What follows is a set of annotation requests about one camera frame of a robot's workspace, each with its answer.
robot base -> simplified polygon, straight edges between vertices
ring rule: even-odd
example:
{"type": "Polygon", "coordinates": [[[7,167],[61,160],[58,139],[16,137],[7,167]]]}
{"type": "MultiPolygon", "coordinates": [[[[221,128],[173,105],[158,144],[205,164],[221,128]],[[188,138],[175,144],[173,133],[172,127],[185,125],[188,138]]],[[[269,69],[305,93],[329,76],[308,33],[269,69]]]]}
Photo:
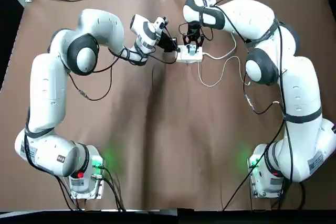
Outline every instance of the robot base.
{"type": "Polygon", "coordinates": [[[202,47],[199,47],[197,52],[195,52],[196,51],[196,46],[190,44],[190,51],[195,52],[193,55],[191,55],[188,52],[187,46],[178,45],[177,47],[180,49],[180,52],[176,52],[176,62],[183,62],[183,63],[202,62],[202,60],[203,60],[202,47]]]}
{"type": "Polygon", "coordinates": [[[74,199],[101,199],[104,189],[104,169],[105,160],[99,155],[98,150],[87,145],[89,151],[89,164],[83,174],[83,178],[69,177],[71,196],[74,199]]]}
{"type": "MultiPolygon", "coordinates": [[[[250,158],[247,159],[248,172],[250,172],[251,169],[254,167],[256,161],[257,158],[255,157],[255,155],[252,155],[250,158]]],[[[249,176],[249,184],[251,187],[252,196],[254,198],[278,198],[280,196],[280,192],[269,192],[263,189],[260,176],[261,172],[259,168],[260,166],[257,165],[249,176]]]]}

connector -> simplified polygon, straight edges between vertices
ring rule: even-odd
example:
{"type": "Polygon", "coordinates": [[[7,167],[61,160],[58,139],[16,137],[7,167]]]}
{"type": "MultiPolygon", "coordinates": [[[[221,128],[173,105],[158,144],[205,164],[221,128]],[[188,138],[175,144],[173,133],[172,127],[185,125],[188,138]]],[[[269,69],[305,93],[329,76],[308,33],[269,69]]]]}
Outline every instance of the connector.
{"type": "Polygon", "coordinates": [[[102,180],[103,179],[103,175],[101,175],[101,174],[92,174],[91,178],[96,179],[96,180],[102,180]]]}
{"type": "Polygon", "coordinates": [[[79,89],[78,92],[79,92],[83,97],[85,97],[86,99],[88,99],[88,96],[85,94],[84,91],[82,91],[82,90],[79,89]]]}

white object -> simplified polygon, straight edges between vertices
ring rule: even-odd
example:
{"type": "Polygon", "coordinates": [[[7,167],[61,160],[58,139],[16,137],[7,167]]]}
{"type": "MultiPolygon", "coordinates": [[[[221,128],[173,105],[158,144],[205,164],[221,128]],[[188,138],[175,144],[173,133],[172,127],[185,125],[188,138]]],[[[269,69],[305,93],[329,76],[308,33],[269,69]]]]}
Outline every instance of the white object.
{"type": "Polygon", "coordinates": [[[178,45],[180,52],[176,52],[176,62],[183,62],[183,63],[196,63],[202,62],[203,54],[202,54],[202,47],[199,47],[197,52],[194,55],[190,55],[188,53],[188,48],[185,45],[178,45]]]}
{"type": "MultiPolygon", "coordinates": [[[[142,38],[146,31],[141,16],[133,21],[134,32],[142,38]]],[[[149,24],[155,34],[149,44],[153,47],[161,38],[160,23],[149,24]]],[[[30,76],[30,114],[26,131],[41,133],[44,130],[57,127],[65,118],[67,77],[71,64],[67,59],[67,51],[71,43],[85,34],[92,35],[98,44],[107,46],[115,54],[122,51],[123,57],[133,62],[141,61],[143,52],[136,49],[135,44],[129,50],[123,50],[123,26],[120,19],[111,13],[96,9],[85,9],[79,16],[76,30],[63,29],[55,34],[50,44],[50,53],[37,56],[31,67],[30,76]]],[[[148,47],[143,42],[139,47],[148,47]]],[[[77,66],[81,71],[92,69],[95,62],[94,52],[83,47],[77,54],[77,66]]],[[[15,151],[25,161],[25,135],[29,144],[29,155],[33,164],[56,176],[69,177],[71,195],[73,198],[97,199],[102,197],[103,181],[97,178],[103,176],[104,160],[94,146],[83,146],[58,136],[54,130],[33,138],[23,129],[15,140],[15,151]]]]}
{"type": "MultiPolygon", "coordinates": [[[[225,12],[239,33],[251,40],[260,39],[269,30],[275,17],[269,7],[253,0],[233,0],[219,8],[225,12]]],[[[199,22],[201,11],[204,26],[230,33],[235,31],[223,12],[213,7],[202,7],[202,4],[195,0],[186,1],[183,16],[188,23],[199,22]]],[[[278,197],[283,180],[281,174],[290,178],[292,171],[292,181],[301,182],[309,178],[336,150],[336,127],[322,118],[320,90],[313,64],[306,57],[295,57],[297,45],[294,36],[286,27],[280,26],[280,31],[282,41],[280,41],[279,30],[276,30],[268,39],[264,39],[255,46],[256,49],[260,49],[258,52],[263,51],[260,57],[252,58],[246,64],[247,74],[255,81],[262,78],[262,69],[277,70],[278,76],[282,75],[286,103],[285,119],[288,127],[288,135],[285,132],[281,141],[269,147],[268,155],[260,160],[258,167],[251,173],[250,179],[255,197],[278,197]],[[282,42],[281,67],[280,42],[282,42]],[[293,169],[291,169],[289,139],[292,147],[293,169]]],[[[258,145],[248,164],[256,164],[256,157],[261,158],[265,148],[266,144],[258,145]]]]}

table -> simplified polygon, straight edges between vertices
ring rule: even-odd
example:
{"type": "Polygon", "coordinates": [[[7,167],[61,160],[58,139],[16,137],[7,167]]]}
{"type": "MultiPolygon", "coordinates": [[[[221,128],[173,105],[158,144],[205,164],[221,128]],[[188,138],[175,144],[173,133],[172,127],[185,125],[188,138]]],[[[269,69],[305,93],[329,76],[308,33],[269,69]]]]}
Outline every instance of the table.
{"type": "MultiPolygon", "coordinates": [[[[317,71],[323,115],[336,122],[334,103],[335,23],[327,0],[259,0],[269,5],[277,17],[290,24],[300,35],[298,55],[309,57],[317,71]]],[[[66,209],[55,179],[34,170],[14,151],[14,140],[24,127],[29,105],[29,75],[34,57],[47,50],[52,34],[59,28],[77,25],[80,12],[98,8],[121,18],[125,45],[131,46],[135,35],[128,29],[137,13],[151,21],[166,16],[172,36],[184,22],[185,0],[87,0],[63,3],[34,0],[27,5],[13,49],[0,95],[0,209],[66,209]]],[[[214,40],[204,42],[204,50],[222,55],[233,46],[230,34],[214,31],[214,40]]],[[[244,62],[246,50],[238,42],[236,55],[244,62]]],[[[156,52],[157,57],[171,59],[156,52]]],[[[112,61],[101,48],[97,68],[112,61]]],[[[206,58],[203,79],[218,78],[223,64],[206,58]]],[[[109,85],[109,73],[75,76],[77,85],[90,97],[100,97],[109,85]]],[[[257,108],[279,99],[276,86],[253,84],[249,97],[257,108]]],[[[109,167],[121,179],[124,204],[128,209],[195,208],[221,209],[240,181],[246,176],[246,158],[259,143],[269,142],[278,130],[281,113],[276,108],[263,116],[252,113],[238,75],[238,63],[229,62],[223,80],[214,88],[200,84],[196,65],[177,63],[165,66],[149,60],[144,67],[119,61],[113,69],[112,90],[100,102],[84,99],[68,81],[67,115],[57,133],[69,140],[95,145],[109,167]]],[[[308,181],[307,209],[336,209],[331,157],[308,181]]],[[[285,208],[300,202],[298,187],[285,201],[285,208]]],[[[104,198],[88,202],[91,209],[115,209],[112,193],[105,187],[104,198]]],[[[257,209],[269,208],[268,200],[253,200],[257,209]]],[[[250,209],[246,183],[229,209],[250,209]]]]}

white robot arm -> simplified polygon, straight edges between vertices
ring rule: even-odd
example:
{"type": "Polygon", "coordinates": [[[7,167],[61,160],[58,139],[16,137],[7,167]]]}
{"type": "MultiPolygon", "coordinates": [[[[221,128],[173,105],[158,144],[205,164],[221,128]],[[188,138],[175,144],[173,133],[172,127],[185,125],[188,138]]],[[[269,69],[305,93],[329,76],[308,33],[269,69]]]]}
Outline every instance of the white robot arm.
{"type": "Polygon", "coordinates": [[[131,49],[123,45],[120,19],[102,10],[85,9],[76,30],[57,31],[48,54],[41,54],[33,61],[30,109],[26,127],[15,141],[16,153],[38,169],[55,176],[69,176],[74,197],[101,198],[103,183],[97,178],[103,174],[99,167],[104,166],[104,160],[98,150],[64,139],[54,130],[65,118],[68,75],[71,72],[81,76],[92,73],[99,45],[107,46],[114,55],[134,65],[144,65],[154,45],[162,43],[162,29],[166,24],[165,18],[159,17],[152,24],[135,15],[131,30],[137,38],[131,49]]]}
{"type": "MultiPolygon", "coordinates": [[[[294,56],[299,47],[298,36],[289,26],[277,21],[268,6],[255,0],[232,0],[221,6],[211,5],[213,2],[216,0],[186,0],[185,20],[192,26],[202,25],[245,37],[249,46],[254,47],[247,57],[246,73],[256,83],[280,85],[282,69],[284,119],[293,156],[292,181],[307,179],[336,149],[336,128],[322,118],[320,90],[312,62],[294,56]]],[[[259,161],[266,146],[256,147],[249,159],[250,168],[259,161]]],[[[290,173],[290,149],[285,132],[283,140],[270,145],[251,174],[254,196],[278,197],[283,177],[290,178],[290,173]]]]}

